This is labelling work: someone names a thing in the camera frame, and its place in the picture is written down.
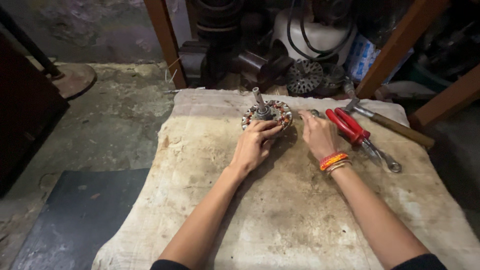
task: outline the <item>wooden hammer handle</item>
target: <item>wooden hammer handle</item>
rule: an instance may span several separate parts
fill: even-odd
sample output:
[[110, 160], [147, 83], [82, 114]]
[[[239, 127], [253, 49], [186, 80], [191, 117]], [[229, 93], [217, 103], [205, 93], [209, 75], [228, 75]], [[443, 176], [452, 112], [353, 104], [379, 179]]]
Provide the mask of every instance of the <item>wooden hammer handle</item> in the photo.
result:
[[394, 131], [426, 148], [431, 148], [435, 144], [435, 140], [423, 135], [422, 133], [415, 131], [409, 127], [406, 127], [400, 123], [397, 123], [383, 115], [375, 113], [371, 118], [372, 121], [378, 123], [391, 131]]

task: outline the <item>hand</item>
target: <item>hand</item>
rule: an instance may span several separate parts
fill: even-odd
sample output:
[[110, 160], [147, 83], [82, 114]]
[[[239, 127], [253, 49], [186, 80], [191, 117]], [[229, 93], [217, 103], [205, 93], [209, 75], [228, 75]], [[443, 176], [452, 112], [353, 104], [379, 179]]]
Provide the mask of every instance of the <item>hand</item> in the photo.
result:
[[240, 136], [229, 167], [246, 177], [268, 157], [274, 142], [269, 138], [280, 130], [282, 126], [277, 121], [252, 121]]
[[303, 140], [308, 144], [313, 156], [321, 161], [323, 158], [338, 152], [337, 126], [329, 120], [314, 117], [306, 110], [299, 111], [305, 123]]

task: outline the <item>wooden post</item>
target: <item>wooden post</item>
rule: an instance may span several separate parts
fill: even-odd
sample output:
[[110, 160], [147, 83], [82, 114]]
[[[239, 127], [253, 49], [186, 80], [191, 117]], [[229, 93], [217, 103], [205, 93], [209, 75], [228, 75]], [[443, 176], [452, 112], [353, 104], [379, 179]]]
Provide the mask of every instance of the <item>wooden post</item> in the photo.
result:
[[177, 71], [175, 77], [173, 77], [175, 88], [187, 88], [182, 65], [180, 61], [177, 61], [179, 58], [179, 47], [177, 44], [177, 38], [173, 32], [170, 16], [168, 15], [167, 4], [165, 3], [165, 0], [144, 0], [144, 2], [148, 10], [150, 20], [152, 21], [156, 37], [158, 38], [158, 42], [160, 42], [160, 46], [162, 47], [163, 56], [165, 57], [165, 61], [167, 61], [167, 66], [171, 66], [169, 68], [170, 74], [173, 76], [175, 71]]
[[357, 87], [359, 98], [373, 96], [408, 50], [446, 9], [449, 0], [415, 0]]
[[480, 64], [449, 88], [408, 116], [412, 128], [421, 129], [445, 119], [480, 98]]

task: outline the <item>white plastic container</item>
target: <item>white plastic container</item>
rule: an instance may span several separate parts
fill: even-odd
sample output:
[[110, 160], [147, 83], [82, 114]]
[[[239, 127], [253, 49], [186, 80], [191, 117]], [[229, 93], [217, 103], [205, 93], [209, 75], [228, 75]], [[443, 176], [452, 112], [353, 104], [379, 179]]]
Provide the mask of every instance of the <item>white plastic container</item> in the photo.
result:
[[[274, 33], [272, 37], [272, 44], [275, 40], [279, 40], [285, 45], [288, 50], [288, 55], [293, 59], [302, 59], [306, 58], [298, 54], [290, 45], [287, 38], [287, 22], [288, 14], [290, 9], [282, 10], [278, 13], [275, 18]], [[290, 33], [292, 41], [305, 54], [311, 57], [317, 57], [318, 53], [310, 50], [307, 47], [307, 43], [303, 39], [303, 35], [300, 29], [300, 18], [303, 15], [300, 8], [295, 8], [293, 10], [292, 23], [290, 28]], [[310, 41], [312, 47], [318, 50], [328, 50], [334, 48], [338, 45], [342, 38], [347, 34], [348, 29], [346, 28], [335, 28], [333, 26], [324, 26], [318, 23], [308, 23], [305, 22], [305, 33]], [[348, 41], [345, 46], [338, 52], [338, 62], [337, 65], [343, 65], [347, 59], [348, 52], [350, 51], [350, 46], [352, 45], [353, 39], [357, 33], [357, 27], [354, 26]]]

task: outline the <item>black cable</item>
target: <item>black cable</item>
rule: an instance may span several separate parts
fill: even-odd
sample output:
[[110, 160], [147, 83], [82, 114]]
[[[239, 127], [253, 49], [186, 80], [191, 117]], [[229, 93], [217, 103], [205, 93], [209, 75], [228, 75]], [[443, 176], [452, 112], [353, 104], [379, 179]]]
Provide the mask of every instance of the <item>black cable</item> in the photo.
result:
[[[301, 10], [302, 11], [305, 11], [305, 3], [306, 1], [305, 0], [301, 0]], [[301, 29], [301, 33], [303, 35], [303, 39], [305, 40], [305, 43], [307, 44], [307, 47], [309, 49], [311, 49], [312, 51], [316, 52], [316, 53], [319, 53], [321, 55], [325, 55], [325, 54], [328, 54], [328, 53], [331, 53], [332, 51], [340, 48], [340, 47], [344, 47], [345, 44], [347, 43], [348, 41], [348, 38], [350, 37], [350, 34], [352, 33], [353, 31], [353, 23], [352, 23], [352, 20], [349, 19], [348, 21], [348, 32], [346, 35], [343, 36], [342, 40], [340, 41], [340, 43], [331, 48], [331, 49], [328, 49], [328, 50], [318, 50], [318, 49], [315, 49], [311, 44], [310, 44], [310, 41], [308, 40], [307, 38], [307, 34], [305, 33], [305, 26], [304, 26], [304, 23], [305, 23], [305, 17], [302, 16], [301, 20], [300, 20], [300, 29]]]
[[322, 61], [322, 60], [326, 60], [326, 59], [329, 59], [331, 58], [332, 56], [334, 56], [335, 54], [337, 54], [342, 48], [339, 47], [339, 48], [333, 48], [333, 51], [331, 54], [329, 55], [326, 55], [326, 56], [322, 56], [322, 57], [311, 57], [310, 55], [307, 55], [305, 54], [303, 51], [301, 51], [299, 48], [297, 48], [297, 46], [295, 46], [295, 44], [293, 43], [293, 40], [292, 40], [292, 36], [291, 36], [291, 32], [290, 32], [290, 28], [291, 28], [291, 23], [292, 23], [292, 17], [293, 17], [293, 8], [295, 7], [295, 1], [296, 0], [292, 0], [292, 6], [290, 8], [290, 12], [288, 14], [288, 21], [287, 21], [287, 38], [288, 38], [288, 42], [290, 43], [290, 45], [292, 46], [292, 48], [301, 56], [311, 60], [311, 61]]

